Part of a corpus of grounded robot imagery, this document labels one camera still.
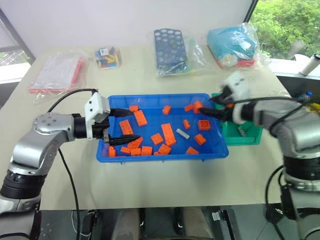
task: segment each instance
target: green foliage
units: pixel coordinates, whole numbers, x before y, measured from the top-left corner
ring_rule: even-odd
[[[260,0],[251,17],[263,52],[288,59],[293,43],[302,41],[302,54],[320,52],[320,0]]]

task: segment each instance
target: plastic bag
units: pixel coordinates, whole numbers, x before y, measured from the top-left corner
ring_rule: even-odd
[[[260,51],[257,33],[249,23],[210,30],[208,46],[221,68],[260,68],[270,57]]]
[[[171,28],[153,31],[156,75],[182,75],[213,71],[196,39],[186,31]]]
[[[114,69],[121,64],[120,50],[115,46],[101,47],[94,51],[95,62],[99,69]]]
[[[39,104],[68,93],[86,84],[89,55],[82,50],[70,50],[51,55],[44,62],[28,91]]]

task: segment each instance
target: metal frame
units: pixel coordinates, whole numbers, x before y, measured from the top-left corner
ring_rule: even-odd
[[[249,7],[249,10],[246,13],[245,18],[243,20],[244,23],[248,23],[249,22],[249,20],[250,20],[250,18],[252,16],[252,13],[254,12],[254,10],[255,10],[255,8],[257,6],[258,1],[259,0],[252,0],[251,5]]]
[[[0,8],[0,20],[2,20],[3,24],[5,27],[8,29],[8,31],[11,33],[13,38],[17,41],[17,43],[21,46],[22,50],[26,53],[28,58],[26,59],[30,64],[33,64],[34,61],[36,60],[35,56],[32,54],[30,49],[27,47],[25,42],[22,40],[14,26],[11,24],[5,13],[2,11]]]

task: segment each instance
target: black cable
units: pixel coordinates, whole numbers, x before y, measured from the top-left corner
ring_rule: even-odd
[[[56,101],[48,110],[48,113],[50,113],[63,99],[69,97],[70,95],[72,94],[75,94],[75,93],[80,93],[80,92],[91,92],[92,95],[94,93],[97,92],[96,89],[94,88],[82,88],[82,89],[77,89],[77,90],[74,90],[74,91],[71,91],[71,92],[68,92],[66,95],[62,96],[61,98],[58,99],[58,101]],[[72,190],[73,190],[73,195],[74,195],[74,200],[75,200],[75,209],[76,209],[76,240],[79,240],[80,239],[80,209],[79,209],[79,201],[78,201],[78,195],[77,195],[77,191],[76,191],[76,187],[75,187],[75,183],[74,183],[74,179],[72,177],[72,174],[68,168],[68,165],[65,161],[65,157],[64,155],[62,154],[62,151],[60,150],[60,148],[58,149],[58,152],[61,156],[61,159],[62,159],[62,162],[63,162],[63,165],[69,175],[69,178],[70,178],[70,182],[71,182],[71,186],[72,186]]]
[[[274,121],[274,123],[271,124],[271,126],[269,127],[269,133],[273,136],[276,137],[276,135],[273,133],[273,129],[281,122],[283,122],[285,119],[287,119],[288,117],[290,117],[291,115],[295,114],[297,111],[299,111],[300,109],[302,109],[305,105],[308,105],[312,102],[312,100],[308,100],[305,101],[304,103],[302,103],[300,106],[296,107],[295,109],[293,109],[292,111],[288,112],[286,115],[283,115],[282,117],[278,118],[276,121]]]
[[[74,195],[74,200],[75,200],[75,209],[76,209],[76,221],[77,221],[77,226],[76,226],[76,240],[80,239],[80,209],[79,209],[79,202],[78,202],[78,195],[77,195],[77,191],[76,191],[76,187],[75,187],[75,183],[74,183],[74,179],[72,177],[72,174],[69,170],[69,167],[66,163],[65,157],[62,154],[62,151],[60,150],[60,148],[58,149],[60,157],[62,159],[63,165],[69,175],[70,178],[70,182],[71,182],[71,186],[72,186],[72,190],[73,190],[73,195]]]
[[[48,110],[47,113],[52,112],[52,110],[53,110],[63,99],[69,97],[69,96],[72,95],[72,94],[80,93],[80,92],[92,92],[92,94],[94,94],[94,93],[97,92],[97,90],[94,89],[94,88],[82,88],[82,89],[77,89],[77,90],[68,92],[66,95],[62,96],[58,101],[56,101],[56,102],[49,108],[49,110]]]
[[[319,231],[320,231],[320,229],[316,229],[316,230],[309,232],[308,235],[305,236],[304,240],[308,240],[307,238],[310,237],[310,235],[314,234],[315,232],[319,232]]]
[[[284,167],[284,165],[281,165],[279,166],[276,170],[274,170],[272,172],[272,174],[270,175],[267,183],[266,183],[266,186],[265,186],[265,192],[264,192],[264,199],[265,199],[265,218],[269,221],[269,216],[268,214],[270,213],[270,205],[269,205],[269,200],[268,200],[268,193],[269,193],[269,186],[270,186],[270,183],[273,179],[273,177]],[[276,233],[278,234],[279,238],[281,240],[284,240],[284,236],[282,235],[280,229],[278,228],[277,224],[276,223],[273,223],[272,222],[272,225],[274,226],[274,229],[276,231]]]
[[[277,225],[276,223],[272,223],[272,225],[273,225],[276,233],[278,234],[279,238],[280,238],[281,240],[285,240],[285,237],[282,235],[282,233],[281,233],[278,225]]]
[[[284,174],[283,171],[280,172],[279,177],[278,177],[278,184],[279,184],[280,187],[282,186],[282,185],[281,185],[281,177],[282,177],[283,174]]]
[[[256,98],[247,98],[247,99],[241,99],[241,100],[236,100],[236,101],[224,101],[222,99],[219,99],[220,102],[224,105],[226,104],[240,104],[240,103],[246,103],[246,102],[255,102],[255,101],[265,101],[265,100],[288,100],[288,101],[293,101],[293,102],[298,102],[300,103],[301,100],[297,98],[292,98],[288,96],[264,96],[264,97],[256,97]]]

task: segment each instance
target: white wall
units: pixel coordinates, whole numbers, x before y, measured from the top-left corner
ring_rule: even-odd
[[[158,28],[192,32],[241,23],[252,0],[1,0],[35,56],[53,46],[144,45]]]

